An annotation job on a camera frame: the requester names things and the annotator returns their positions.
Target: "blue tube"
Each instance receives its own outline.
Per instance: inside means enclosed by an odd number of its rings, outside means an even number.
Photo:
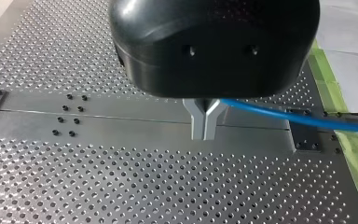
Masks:
[[[275,119],[287,119],[292,122],[306,124],[309,126],[315,126],[324,129],[358,132],[358,124],[356,123],[345,123],[345,122],[333,121],[328,119],[315,119],[311,117],[285,113],[279,110],[267,109],[257,105],[250,105],[236,100],[222,99],[221,101],[226,105],[231,105],[242,110],[257,113],[260,115],[269,116]]]

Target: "perforated metal plate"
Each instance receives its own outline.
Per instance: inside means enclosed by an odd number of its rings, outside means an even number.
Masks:
[[[127,80],[106,6],[14,0],[0,20],[0,88],[9,91],[0,110],[0,223],[358,222],[358,194],[329,134],[320,133],[322,153],[294,153],[284,121],[230,108],[214,141],[191,141],[181,101]],[[261,101],[321,105],[307,65],[296,87]]]
[[[53,119],[0,112],[0,222],[358,222],[356,189],[330,140],[323,153],[293,154],[286,131],[219,127],[215,142],[198,142],[189,125],[102,118],[80,118],[71,138],[71,125]]]

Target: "screw hole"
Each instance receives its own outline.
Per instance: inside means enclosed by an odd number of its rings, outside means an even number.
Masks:
[[[196,55],[196,49],[191,45],[184,45],[183,46],[183,53],[190,57],[194,57]]]

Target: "black plastic cover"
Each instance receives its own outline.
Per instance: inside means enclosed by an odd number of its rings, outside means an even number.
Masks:
[[[120,60],[142,91],[175,98],[262,97],[299,75],[318,0],[112,0]]]

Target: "hole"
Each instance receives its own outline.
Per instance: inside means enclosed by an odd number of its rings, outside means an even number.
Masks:
[[[243,54],[253,54],[254,56],[257,55],[259,52],[259,47],[257,45],[248,45],[245,48],[243,48]]]
[[[196,55],[196,49],[191,45],[184,45],[183,46],[183,53],[190,57],[194,57]]]

